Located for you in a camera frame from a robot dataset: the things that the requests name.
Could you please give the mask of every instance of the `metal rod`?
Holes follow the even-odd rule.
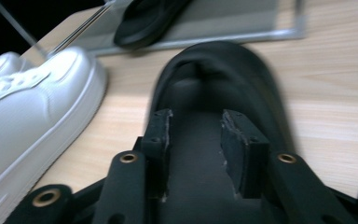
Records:
[[[103,7],[98,9],[90,18],[88,18],[83,24],[81,24],[75,31],[73,31],[68,37],[66,37],[50,54],[56,54],[57,52],[65,49],[70,45],[78,36],[80,36],[89,26],[91,26],[98,18],[100,18],[112,4],[106,3]]]
[[[48,58],[48,53],[43,50],[43,48],[37,43],[36,39],[31,36],[17,21],[10,15],[10,13],[5,9],[4,6],[0,3],[0,13],[7,19],[7,21],[16,29],[16,31],[25,39],[26,42],[31,47],[37,48],[39,53],[45,58]]]
[[[299,38],[305,37],[307,26],[306,0],[296,0],[295,2],[295,30]]]

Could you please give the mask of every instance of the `white sneaker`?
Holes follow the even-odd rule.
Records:
[[[7,52],[0,56],[0,77],[17,72],[24,72],[34,67],[29,61],[15,52]]]
[[[103,67],[80,48],[0,77],[0,223],[86,128],[106,83]]]

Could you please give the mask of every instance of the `wooden table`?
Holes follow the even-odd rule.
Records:
[[[97,9],[76,13],[40,44],[53,49]],[[297,152],[329,187],[358,194],[358,1],[308,2],[308,36],[246,45],[264,58],[282,86]],[[105,177],[112,158],[131,150],[161,69],[181,50],[99,57],[109,73],[101,108],[36,188],[65,184],[74,191]],[[41,64],[34,49],[24,56]]]

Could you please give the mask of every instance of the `white leather upper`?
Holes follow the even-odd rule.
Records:
[[[0,174],[65,116],[91,69],[86,51],[69,48],[38,68],[1,77]]]

